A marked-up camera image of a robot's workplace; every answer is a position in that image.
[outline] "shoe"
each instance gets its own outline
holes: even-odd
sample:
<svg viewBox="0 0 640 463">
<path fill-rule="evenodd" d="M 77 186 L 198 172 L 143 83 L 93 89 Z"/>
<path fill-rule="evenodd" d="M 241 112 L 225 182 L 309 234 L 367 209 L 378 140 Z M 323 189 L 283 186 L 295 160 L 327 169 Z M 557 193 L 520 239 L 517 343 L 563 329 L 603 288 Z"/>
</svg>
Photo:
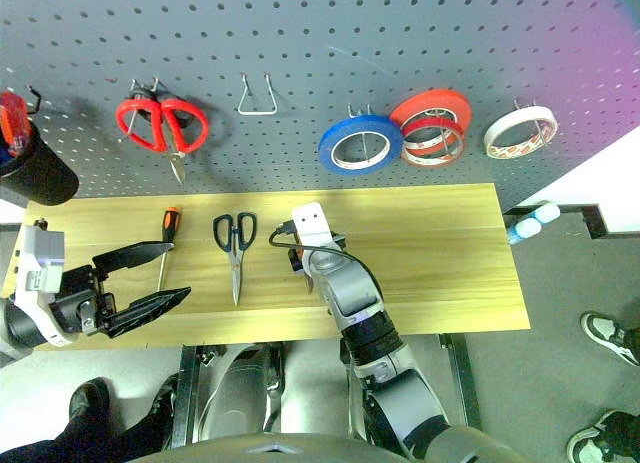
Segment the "shoe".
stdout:
<svg viewBox="0 0 640 463">
<path fill-rule="evenodd" d="M 178 374 L 175 373 L 164 380 L 162 386 L 153 399 L 148 416 L 162 420 L 163 441 L 162 449 L 169 449 L 171 446 L 171 435 L 173 433 L 173 415 L 178 391 Z"/>
<path fill-rule="evenodd" d="M 606 420 L 614 413 L 620 413 L 616 410 L 607 410 L 600 417 L 598 422 L 580 430 L 571 437 L 567 443 L 567 459 L 571 463 L 602 463 L 614 461 L 615 453 L 613 448 L 606 439 L 602 437 L 602 433 L 606 429 Z"/>
<path fill-rule="evenodd" d="M 109 388 L 102 378 L 95 378 L 80 385 L 69 401 L 69 420 L 95 412 L 98 418 L 109 415 Z"/>
<path fill-rule="evenodd" d="M 624 346 L 625 329 L 620 324 L 598 313 L 585 313 L 580 318 L 580 324 L 593 341 L 609 348 L 630 365 L 640 366 L 631 350 Z"/>
</svg>

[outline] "pegboard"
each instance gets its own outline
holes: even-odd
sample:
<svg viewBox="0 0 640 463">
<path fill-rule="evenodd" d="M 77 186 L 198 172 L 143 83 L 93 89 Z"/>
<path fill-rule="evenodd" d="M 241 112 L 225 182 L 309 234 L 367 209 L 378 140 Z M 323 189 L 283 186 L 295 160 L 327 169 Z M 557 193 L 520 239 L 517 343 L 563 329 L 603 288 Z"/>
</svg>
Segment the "pegboard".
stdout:
<svg viewBox="0 0 640 463">
<path fill-rule="evenodd" d="M 494 181 L 507 209 L 639 121 L 638 0 L 1 1 L 2 84 L 43 94 L 34 122 L 79 175 L 78 197 Z M 277 115 L 236 112 L 241 72 L 260 109 L 270 73 Z M 118 141 L 131 78 L 154 76 L 211 118 L 184 187 L 166 159 Z M 472 104 L 461 160 L 398 160 L 361 177 L 320 166 L 320 137 L 347 104 L 387 115 L 429 88 Z M 491 160 L 482 136 L 514 99 L 552 108 L 559 133 L 529 156 Z"/>
</svg>

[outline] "wooden board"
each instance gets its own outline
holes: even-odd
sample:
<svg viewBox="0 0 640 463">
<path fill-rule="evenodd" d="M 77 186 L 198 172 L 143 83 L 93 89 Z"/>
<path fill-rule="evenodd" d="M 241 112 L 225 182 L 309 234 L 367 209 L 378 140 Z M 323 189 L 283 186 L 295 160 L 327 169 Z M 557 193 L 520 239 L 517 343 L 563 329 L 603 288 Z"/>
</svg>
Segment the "wooden board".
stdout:
<svg viewBox="0 0 640 463">
<path fill-rule="evenodd" d="M 149 325 L 115 340 L 80 338 L 70 349 L 336 337 L 325 305 L 306 294 L 286 250 L 267 242 L 294 207 L 312 201 L 320 202 L 331 229 L 347 236 L 348 251 L 374 272 L 401 334 L 529 328 L 492 184 L 78 199 L 56 207 L 31 203 L 25 222 L 45 217 L 50 230 L 65 232 L 65 268 L 71 269 L 100 253 L 160 239 L 164 209 L 182 208 L 165 288 L 191 286 L 191 294 Z M 245 253 L 236 308 L 227 255 L 213 242 L 211 223 L 239 211 L 257 213 L 258 236 Z M 155 291 L 159 267 L 160 258 L 116 271 L 105 289 L 122 309 Z M 9 272 L 3 296 L 14 285 Z"/>
</svg>

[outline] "black cup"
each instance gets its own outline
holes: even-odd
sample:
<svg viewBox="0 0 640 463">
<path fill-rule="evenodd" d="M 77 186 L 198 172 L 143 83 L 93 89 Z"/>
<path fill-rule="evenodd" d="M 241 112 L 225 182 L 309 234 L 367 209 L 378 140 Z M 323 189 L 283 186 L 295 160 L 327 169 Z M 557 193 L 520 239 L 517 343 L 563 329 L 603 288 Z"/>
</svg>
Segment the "black cup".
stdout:
<svg viewBox="0 0 640 463">
<path fill-rule="evenodd" d="M 71 199 L 80 182 L 31 125 L 31 139 L 22 153 L 0 166 L 0 184 L 36 203 L 53 206 Z"/>
</svg>

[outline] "black cable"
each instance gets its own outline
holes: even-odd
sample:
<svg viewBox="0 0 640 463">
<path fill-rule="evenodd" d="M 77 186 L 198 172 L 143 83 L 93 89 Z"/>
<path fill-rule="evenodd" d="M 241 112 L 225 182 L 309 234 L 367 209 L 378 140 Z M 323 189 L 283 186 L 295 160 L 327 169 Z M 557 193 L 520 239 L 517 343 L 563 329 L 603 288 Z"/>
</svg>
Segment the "black cable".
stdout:
<svg viewBox="0 0 640 463">
<path fill-rule="evenodd" d="M 382 295 L 382 289 L 380 288 L 380 284 L 378 283 L 378 280 L 376 279 L 375 276 L 373 276 L 373 272 L 369 269 L 367 265 L 364 264 L 364 262 L 362 262 L 362 260 L 356 258 L 353 255 L 350 255 L 345 251 L 336 250 L 335 248 L 326 248 L 324 246 L 299 245 L 296 243 L 277 243 L 273 241 L 276 236 L 281 235 L 283 233 L 287 233 L 287 232 L 288 231 L 286 229 L 286 223 L 283 224 L 282 226 L 279 226 L 274 230 L 273 233 L 271 233 L 271 236 L 269 236 L 269 244 L 271 246 L 275 246 L 278 248 L 292 248 L 294 250 L 306 250 L 311 252 L 322 251 L 324 253 L 333 253 L 334 255 L 342 256 L 343 258 L 347 258 L 349 260 L 355 261 L 356 263 L 360 263 L 360 265 L 362 265 L 362 268 L 364 268 L 364 270 L 369 274 L 369 277 L 373 281 L 373 284 L 376 286 L 378 293 L 380 293 L 380 297 L 384 299 L 384 296 Z"/>
</svg>

